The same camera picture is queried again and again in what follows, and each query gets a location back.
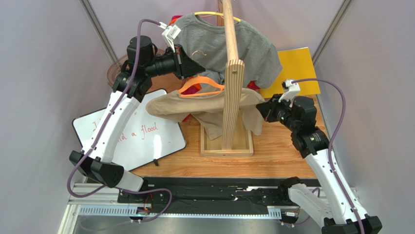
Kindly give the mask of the beige t shirt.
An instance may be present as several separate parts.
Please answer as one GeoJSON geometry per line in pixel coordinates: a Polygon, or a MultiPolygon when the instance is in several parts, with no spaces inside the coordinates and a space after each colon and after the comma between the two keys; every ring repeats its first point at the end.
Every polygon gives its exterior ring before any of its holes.
{"type": "MultiPolygon", "coordinates": [[[[242,113],[245,128],[255,135],[262,134],[263,117],[256,105],[264,103],[264,98],[254,90],[243,88],[239,110],[242,113]]],[[[223,134],[223,104],[224,92],[214,95],[181,97],[173,91],[149,101],[147,112],[155,117],[173,122],[181,122],[192,115],[204,127],[210,140],[223,134]]]]}

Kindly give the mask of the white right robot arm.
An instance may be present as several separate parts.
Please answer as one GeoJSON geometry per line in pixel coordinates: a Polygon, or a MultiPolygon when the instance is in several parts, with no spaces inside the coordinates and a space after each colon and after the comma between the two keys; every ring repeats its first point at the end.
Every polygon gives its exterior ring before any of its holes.
{"type": "Polygon", "coordinates": [[[323,234],[377,234],[382,223],[368,215],[342,175],[329,139],[316,126],[317,109],[310,97],[293,101],[274,95],[256,108],[266,122],[279,122],[291,131],[291,140],[311,167],[323,189],[324,202],[297,177],[281,183],[282,200],[300,206],[321,228],[323,234]]]}

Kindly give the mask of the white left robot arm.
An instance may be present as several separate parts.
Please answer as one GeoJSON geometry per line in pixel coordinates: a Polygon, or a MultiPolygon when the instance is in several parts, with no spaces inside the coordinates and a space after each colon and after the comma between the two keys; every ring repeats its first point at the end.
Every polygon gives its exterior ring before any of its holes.
{"type": "Polygon", "coordinates": [[[113,163],[113,155],[128,120],[152,87],[152,78],[174,74],[185,79],[205,71],[186,54],[183,46],[174,44],[163,54],[148,36],[137,36],[127,46],[127,60],[112,86],[110,100],[102,119],[81,151],[72,151],[69,160],[75,170],[109,188],[140,194],[144,183],[123,166],[113,163]]]}

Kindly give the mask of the orange plastic hanger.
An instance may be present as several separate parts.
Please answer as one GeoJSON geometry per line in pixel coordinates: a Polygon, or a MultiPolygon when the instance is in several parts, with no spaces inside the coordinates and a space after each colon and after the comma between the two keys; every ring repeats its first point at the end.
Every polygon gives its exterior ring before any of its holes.
{"type": "Polygon", "coordinates": [[[200,97],[200,96],[208,96],[208,95],[215,95],[221,93],[225,89],[224,85],[216,83],[214,80],[210,79],[209,77],[205,76],[197,76],[190,78],[179,90],[178,93],[182,98],[190,98],[190,97],[200,97]],[[208,88],[210,92],[200,93],[202,90],[202,84],[205,86],[210,86],[208,88]],[[200,88],[196,93],[187,93],[189,88],[200,88]]]}

